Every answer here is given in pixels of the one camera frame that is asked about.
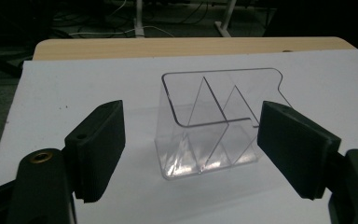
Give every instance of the desk organizer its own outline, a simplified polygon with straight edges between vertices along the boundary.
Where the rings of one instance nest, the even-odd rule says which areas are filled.
[[[263,101],[289,105],[273,68],[167,73],[161,80],[155,143],[167,179],[257,161]]]

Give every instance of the table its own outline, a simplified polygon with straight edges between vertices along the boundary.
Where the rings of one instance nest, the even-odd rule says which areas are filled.
[[[44,147],[62,148],[63,137],[85,118],[95,105],[124,97],[126,98],[123,99],[124,105],[129,112],[126,114],[126,125],[129,125],[130,132],[122,156],[122,163],[119,164],[114,173],[114,185],[109,186],[108,193],[105,193],[100,201],[94,204],[82,204],[80,201],[76,201],[76,211],[80,215],[81,223],[112,223],[114,221],[116,223],[228,223],[230,221],[241,222],[242,219],[249,223],[270,223],[271,221],[275,223],[328,222],[325,200],[306,202],[300,199],[290,186],[287,186],[287,183],[284,182],[283,186],[281,185],[282,180],[284,180],[282,178],[280,180],[275,179],[280,187],[274,189],[273,192],[263,191],[263,188],[258,185],[253,186],[252,181],[251,183],[246,182],[244,177],[250,175],[250,177],[256,178],[261,176],[260,181],[266,181],[265,184],[269,183],[269,180],[267,181],[263,175],[260,175],[259,172],[262,171],[255,166],[242,166],[229,172],[216,172],[215,174],[200,176],[200,178],[189,178],[181,181],[164,180],[158,173],[158,160],[153,144],[155,128],[149,128],[152,130],[151,133],[143,134],[141,131],[150,126],[138,125],[139,119],[131,119],[131,116],[134,118],[133,115],[137,113],[135,111],[137,108],[143,108],[150,102],[153,105],[158,105],[158,97],[156,96],[158,95],[159,85],[157,80],[160,78],[161,69],[158,69],[157,63],[172,63],[170,61],[172,58],[153,57],[246,54],[250,52],[260,53],[263,50],[264,52],[282,52],[284,50],[310,49],[316,51],[306,52],[307,55],[319,55],[321,49],[354,49],[354,47],[335,37],[99,39],[42,42],[35,50],[35,62],[25,64],[24,71],[26,74],[22,77],[10,110],[0,146],[0,168],[1,165],[5,168],[0,169],[0,172],[5,171],[12,177],[15,174],[16,162],[27,150],[37,150]],[[338,52],[328,52],[328,57],[332,59],[330,60],[331,63],[336,63],[333,59],[339,58]],[[146,56],[149,58],[120,59]],[[237,56],[228,55],[229,59],[217,56],[213,56],[213,58],[221,59],[219,62],[229,68],[263,66],[261,62],[263,61],[263,54],[239,55],[241,59],[245,59],[242,60],[244,64],[240,65],[236,61],[231,61],[231,59],[236,59]],[[274,64],[280,65],[278,68],[283,69],[282,64],[278,61],[286,57],[297,60],[297,58],[294,58],[295,56],[295,53],[273,54],[274,58],[271,62],[277,62]],[[200,60],[200,58],[203,62],[206,62],[203,63],[202,69],[217,67],[212,60],[208,61],[209,59],[203,59],[204,57],[192,57],[191,59]],[[71,59],[107,60],[65,61]],[[325,58],[312,59],[314,63],[326,61]],[[176,62],[188,62],[189,59],[188,57],[181,57],[177,60],[175,59],[174,63],[171,64],[174,70],[181,66]],[[106,63],[103,65],[103,67],[109,69],[100,71],[99,69],[102,69],[100,62],[110,62],[108,65]],[[140,64],[142,70],[133,66],[134,62]],[[321,100],[321,105],[301,104],[304,99],[305,102],[315,102],[312,101],[312,94],[321,92],[319,89],[325,90],[320,86],[320,82],[322,81],[326,85],[335,84],[332,75],[341,75],[342,71],[333,66],[332,71],[326,73],[325,68],[329,68],[331,64],[326,65],[324,63],[324,67],[318,67],[318,73],[312,74],[317,78],[313,78],[310,72],[299,73],[303,70],[299,67],[299,63],[292,64],[290,68],[286,66],[283,71],[285,72],[284,75],[288,77],[284,81],[286,87],[284,93],[290,95],[289,102],[293,100],[291,103],[294,107],[297,106],[300,111],[307,111],[307,114],[311,114],[313,117],[318,117],[323,111],[318,119],[324,121],[327,129],[334,127],[334,130],[342,131],[337,133],[338,136],[341,136],[345,133],[344,131],[348,130],[348,127],[352,127],[351,123],[324,118],[350,118],[348,116],[351,113],[348,113],[349,110],[342,103],[345,103],[344,100],[347,98],[343,97],[344,99],[337,101],[338,106],[345,107],[345,109],[340,108],[339,111],[342,110],[343,113],[340,113],[339,116],[337,116],[336,110],[331,109],[333,104],[330,104],[330,99],[332,97],[337,99],[337,93],[341,88],[348,88],[350,91],[358,93],[358,85],[353,87],[334,85],[329,94],[325,95],[325,99]],[[310,65],[305,64],[305,66],[312,68],[312,63]],[[193,68],[196,68],[196,66],[191,64],[186,69],[194,71],[191,70]],[[351,80],[353,74],[356,74],[356,78],[358,78],[358,74],[352,70],[349,73],[351,75],[348,75],[348,72],[342,74],[345,80]],[[300,75],[303,85],[297,86],[296,81],[291,78],[300,77]],[[131,87],[129,83],[133,84],[133,89],[140,93],[132,97],[123,95],[122,92]],[[134,83],[145,85],[147,88],[137,88]],[[309,83],[314,84],[317,90],[310,91],[306,88],[303,92],[302,88],[308,86]],[[143,121],[145,124],[153,123],[155,125],[153,120],[143,119]],[[358,139],[358,129],[351,134],[353,134],[354,139]],[[351,148],[354,145],[358,146],[358,142],[353,142],[352,145],[346,143],[344,148]],[[279,176],[279,173],[271,171],[270,175]],[[5,179],[7,179],[7,176],[0,176],[0,182]],[[221,188],[220,183],[227,183],[227,185]],[[267,197],[268,202],[260,200],[260,197]]]
[[[338,37],[232,37],[46,40],[34,60],[106,59],[355,49]]]

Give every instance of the transparent plastic container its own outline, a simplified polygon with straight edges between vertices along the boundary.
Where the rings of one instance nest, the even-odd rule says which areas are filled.
[[[167,179],[257,161],[263,101],[290,105],[273,68],[168,73],[161,80],[155,143]]]

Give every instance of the clear acrylic organizer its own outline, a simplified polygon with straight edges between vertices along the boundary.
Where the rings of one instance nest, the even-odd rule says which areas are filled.
[[[274,68],[167,73],[161,80],[155,143],[167,179],[257,161],[263,101],[290,105]]]

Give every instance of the pen holder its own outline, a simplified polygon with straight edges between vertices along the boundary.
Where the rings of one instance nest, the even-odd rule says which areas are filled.
[[[257,161],[263,101],[289,105],[273,68],[168,73],[161,80],[155,143],[167,179]]]

